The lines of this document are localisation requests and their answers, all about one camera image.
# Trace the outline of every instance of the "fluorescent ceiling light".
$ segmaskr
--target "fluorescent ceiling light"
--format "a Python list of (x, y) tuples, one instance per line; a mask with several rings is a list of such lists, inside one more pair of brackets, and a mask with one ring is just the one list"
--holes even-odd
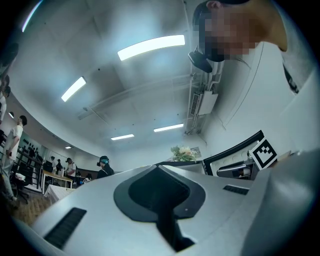
[(135, 55), (149, 52), (152, 50), (171, 47), (171, 46), (184, 46), (184, 45), (185, 45), (185, 36), (183, 34), (170, 35), (170, 36), (154, 38), (147, 41), (136, 43), (134, 45), (131, 45), (127, 48), (124, 48), (118, 51), (118, 55), (120, 60), (124, 61)]
[(32, 15), (34, 15), (36, 9), (39, 7), (39, 5), (42, 3), (42, 1), (43, 1), (43, 0), (41, 0), (40, 2), (38, 2), (38, 3), (36, 4), (36, 6), (33, 7), (32, 11), (29, 13), (28, 17), (26, 18), (26, 20), (25, 20), (25, 22), (24, 22), (24, 24), (23, 24), (23, 26), (22, 26), (22, 32), (25, 32), (25, 29), (26, 29), (26, 27), (27, 27), (27, 25), (28, 25), (28, 23), (29, 23)]
[(81, 76), (70, 88), (62, 95), (61, 99), (66, 102), (76, 91), (86, 84), (86, 80)]
[(125, 138), (131, 138), (131, 137), (134, 137), (134, 135), (129, 134), (129, 135), (124, 135), (124, 136), (120, 136), (120, 137), (114, 137), (114, 138), (111, 138), (111, 140), (116, 141), (116, 140), (121, 140), (121, 139), (125, 139)]
[(177, 125), (172, 125), (172, 126), (167, 126), (167, 127), (163, 127), (163, 128), (158, 128), (158, 129), (153, 129), (154, 132), (162, 132), (162, 131), (166, 131), (166, 130), (171, 130), (171, 129), (176, 129), (176, 128), (180, 128), (180, 127), (183, 127), (184, 124), (183, 123), (180, 123), (180, 124), (177, 124)]

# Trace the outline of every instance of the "man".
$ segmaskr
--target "man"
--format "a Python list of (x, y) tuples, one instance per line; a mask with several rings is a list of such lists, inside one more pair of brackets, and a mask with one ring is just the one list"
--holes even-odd
[(9, 97), (11, 93), (10, 86), (7, 86), (9, 82), (6, 82), (5, 86), (1, 86), (2, 91), (0, 91), (0, 125), (2, 124), (2, 121), (4, 120), (5, 113), (7, 110), (7, 101), (6, 99)]
[(24, 115), (20, 116), (17, 121), (17, 126), (11, 129), (3, 147), (3, 156), (0, 169), (4, 179), (4, 187), (7, 193), (7, 197), (12, 201), (16, 201), (17, 198), (14, 197), (10, 185), (10, 173), (17, 157), (19, 140), (24, 130), (24, 126), (26, 125), (27, 118)]
[(57, 164), (55, 162), (55, 157), (53, 155), (50, 157), (49, 162), (52, 163), (52, 168), (55, 168), (57, 166)]
[(58, 159), (58, 163), (56, 164), (56, 170), (59, 172), (62, 169), (62, 165), (60, 163), (60, 159)]
[(76, 177), (77, 166), (70, 157), (67, 158), (66, 162), (68, 163), (68, 167), (66, 169), (66, 177), (74, 181)]
[[(34, 158), (36, 156), (36, 153), (35, 153), (35, 148), (31, 148), (30, 151), (29, 151), (29, 157), (30, 158)], [(28, 159), (28, 161), (26, 162), (26, 165), (29, 166), (32, 162), (32, 159)]]
[(303, 34), (288, 14), (270, 0), (205, 1), (193, 14), (199, 49), (212, 61), (237, 59), (259, 42), (278, 46), (283, 72), (298, 93), (319, 67)]
[(100, 157), (99, 163), (102, 169), (98, 172), (98, 175), (96, 177), (97, 179), (115, 174), (114, 170), (110, 167), (109, 162), (110, 161), (107, 156), (104, 155)]

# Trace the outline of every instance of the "wooden table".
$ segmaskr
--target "wooden table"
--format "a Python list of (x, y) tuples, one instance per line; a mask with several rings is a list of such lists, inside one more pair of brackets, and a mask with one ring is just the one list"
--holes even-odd
[(65, 188), (67, 187), (67, 182), (70, 182), (70, 188), (72, 188), (72, 182), (73, 180), (70, 179), (70, 178), (67, 178), (67, 177), (61, 177), (60, 175), (57, 175), (55, 173), (52, 173), (52, 172), (49, 172), (49, 171), (46, 171), (46, 170), (43, 170), (42, 171), (42, 194), (45, 193), (45, 180), (46, 180), (46, 176), (48, 177), (52, 177), (53, 179), (58, 179), (58, 180), (62, 180), (62, 181), (65, 181)]

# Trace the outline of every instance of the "black frame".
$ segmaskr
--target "black frame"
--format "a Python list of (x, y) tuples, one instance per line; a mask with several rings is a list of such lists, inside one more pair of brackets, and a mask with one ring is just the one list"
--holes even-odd
[(163, 161), (163, 162), (159, 162), (156, 163), (156, 166), (173, 166), (173, 167), (180, 167), (180, 166), (191, 166), (191, 165), (197, 165), (197, 164), (201, 164), (202, 161), (201, 160), (197, 160), (197, 161), (177, 161), (177, 162), (173, 162), (173, 161)]
[(262, 130), (258, 131), (255, 135), (251, 136), (250, 138), (246, 139), (245, 141), (239, 143), (238, 145), (235, 145), (232, 148), (227, 149), (226, 151), (223, 151), (219, 154), (216, 154), (214, 156), (208, 157), (203, 160), (203, 168), (207, 175), (213, 176), (212, 169), (210, 167), (210, 164), (214, 161), (220, 160), (222, 158), (225, 158), (229, 155), (234, 154), (235, 152), (244, 149), (245, 147), (249, 146), (250, 144), (261, 141), (265, 137)]

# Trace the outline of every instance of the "vent slot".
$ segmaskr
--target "vent slot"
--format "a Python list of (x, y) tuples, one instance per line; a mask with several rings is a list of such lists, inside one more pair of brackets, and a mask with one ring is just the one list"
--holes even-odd
[(44, 239), (53, 246), (62, 249), (86, 212), (83, 209), (72, 208)]
[(231, 186), (231, 185), (226, 185), (224, 188), (224, 190), (233, 192), (233, 193), (237, 193), (240, 195), (246, 195), (249, 191), (248, 188), (243, 188), (243, 187), (238, 187), (238, 186)]
[(194, 93), (193, 94), (193, 100), (192, 100), (192, 106), (191, 106), (191, 112), (190, 112), (190, 114), (193, 115), (193, 116), (196, 114), (196, 110), (197, 110), (197, 107), (198, 107), (198, 104), (199, 104), (199, 99), (200, 99), (200, 95)]

